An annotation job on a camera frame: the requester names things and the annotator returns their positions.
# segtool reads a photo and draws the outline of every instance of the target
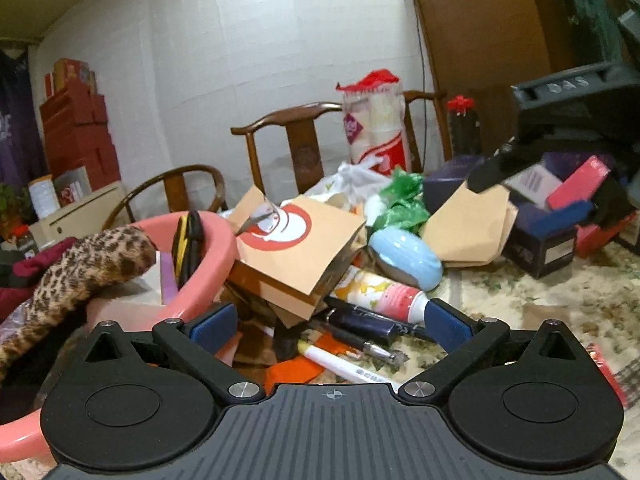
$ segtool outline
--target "red circle logo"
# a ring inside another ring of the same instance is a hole
[[[252,225],[239,238],[259,251],[283,251],[295,247],[311,232],[311,216],[300,206],[287,204]]]

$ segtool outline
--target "metal screw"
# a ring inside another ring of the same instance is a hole
[[[412,381],[404,386],[404,391],[412,397],[429,397],[436,387],[425,381]]]
[[[229,386],[229,393],[238,399],[253,397],[260,391],[260,387],[254,383],[236,383]]]

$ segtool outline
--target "leopard print fabric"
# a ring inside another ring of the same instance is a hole
[[[0,384],[9,367],[65,316],[101,288],[128,282],[156,262],[156,246],[139,227],[109,229],[78,240],[44,273],[25,324],[0,344]]]

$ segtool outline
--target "wooden chair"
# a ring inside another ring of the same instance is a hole
[[[169,205],[170,212],[177,211],[188,211],[189,207],[189,197],[187,194],[187,187],[184,181],[184,174],[191,173],[191,171],[203,171],[204,173],[209,173],[213,177],[213,182],[216,185],[216,195],[213,198],[213,202],[208,208],[208,211],[217,211],[222,206],[226,208],[225,203],[225,180],[222,178],[222,174],[211,166],[204,166],[203,164],[193,164],[191,166],[181,166],[180,168],[175,168],[174,170],[165,171],[159,175],[156,175],[153,178],[150,178],[143,184],[140,184],[136,189],[131,191],[126,197],[124,197],[121,202],[115,207],[111,214],[106,219],[103,224],[103,229],[108,229],[113,224],[116,216],[124,209],[127,211],[127,215],[129,216],[129,222],[135,222],[136,219],[133,216],[133,211],[131,210],[130,202],[137,195],[142,193],[145,189],[152,186],[153,184],[157,184],[162,181],[164,183],[164,194],[166,195],[166,201]]]
[[[421,92],[419,90],[409,90],[404,92],[404,99],[407,104],[407,113],[404,115],[404,127],[406,129],[409,140],[409,149],[411,154],[411,170],[414,173],[422,173],[422,164],[420,163],[420,151],[415,141],[414,125],[411,120],[411,114],[408,111],[409,103],[416,99],[424,99],[434,102],[436,108],[436,116],[438,125],[440,126],[440,137],[445,153],[445,160],[451,158],[451,146],[449,141],[449,132],[447,130],[446,118],[440,108],[439,99],[444,94],[433,94],[431,92]],[[318,181],[324,177],[324,169],[320,159],[320,147],[318,145],[318,135],[316,134],[316,126],[314,121],[321,115],[328,112],[341,112],[342,105],[338,103],[319,102],[308,105],[295,106],[293,108],[285,108],[265,115],[258,119],[255,123],[249,124],[242,128],[231,128],[231,134],[235,136],[244,136],[246,146],[249,152],[249,165],[254,184],[264,193],[264,182],[262,180],[262,172],[258,163],[258,153],[255,147],[255,133],[265,126],[282,126],[287,132],[287,140],[289,141],[289,149],[293,160],[293,171],[296,177],[298,192],[304,193],[307,189],[313,187]]]

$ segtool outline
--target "purple curtain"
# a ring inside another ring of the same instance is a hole
[[[20,190],[45,174],[27,52],[13,59],[0,50],[0,182]]]

